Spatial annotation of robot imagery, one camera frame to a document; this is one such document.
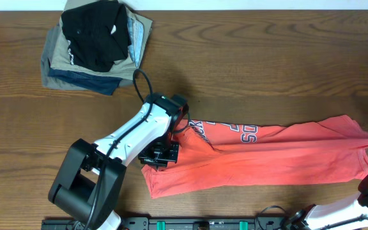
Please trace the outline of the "coral red t-shirt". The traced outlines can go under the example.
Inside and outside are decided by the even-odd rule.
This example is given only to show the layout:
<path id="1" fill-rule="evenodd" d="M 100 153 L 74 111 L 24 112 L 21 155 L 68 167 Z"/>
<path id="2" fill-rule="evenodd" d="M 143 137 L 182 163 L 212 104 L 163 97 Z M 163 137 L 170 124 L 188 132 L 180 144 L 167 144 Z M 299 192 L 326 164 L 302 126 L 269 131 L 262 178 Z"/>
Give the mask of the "coral red t-shirt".
<path id="1" fill-rule="evenodd" d="M 313 185 L 368 175 L 368 133 L 349 116 L 291 126 L 182 121 L 178 160 L 144 166 L 154 199 L 222 186 Z"/>

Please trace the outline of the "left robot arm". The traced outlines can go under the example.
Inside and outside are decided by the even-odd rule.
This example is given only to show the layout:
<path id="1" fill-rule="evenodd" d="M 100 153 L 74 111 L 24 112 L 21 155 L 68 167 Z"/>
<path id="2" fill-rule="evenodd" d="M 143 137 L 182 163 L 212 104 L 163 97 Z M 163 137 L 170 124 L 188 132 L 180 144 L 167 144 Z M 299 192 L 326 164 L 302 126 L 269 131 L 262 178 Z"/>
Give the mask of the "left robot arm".
<path id="1" fill-rule="evenodd" d="M 154 93 L 115 132 L 94 143 L 75 141 L 49 190 L 49 201 L 76 220 L 74 227 L 118 229 L 121 217 L 114 208 L 127 166 L 135 158 L 155 168 L 177 162 L 179 144 L 173 133 L 187 112 L 185 98 Z"/>

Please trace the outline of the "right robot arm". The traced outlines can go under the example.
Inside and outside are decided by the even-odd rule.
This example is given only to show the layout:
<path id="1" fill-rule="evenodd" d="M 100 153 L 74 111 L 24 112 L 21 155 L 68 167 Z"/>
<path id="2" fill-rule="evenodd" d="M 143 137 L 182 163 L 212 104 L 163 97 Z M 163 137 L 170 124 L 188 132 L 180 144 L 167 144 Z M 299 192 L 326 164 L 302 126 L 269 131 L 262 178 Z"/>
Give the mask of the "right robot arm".
<path id="1" fill-rule="evenodd" d="M 288 229 L 358 229 L 368 227 L 368 133 L 343 115 L 292 125 L 280 132 L 291 185 L 315 185 L 360 179 L 356 193 L 330 204 L 312 204 L 286 222 Z"/>

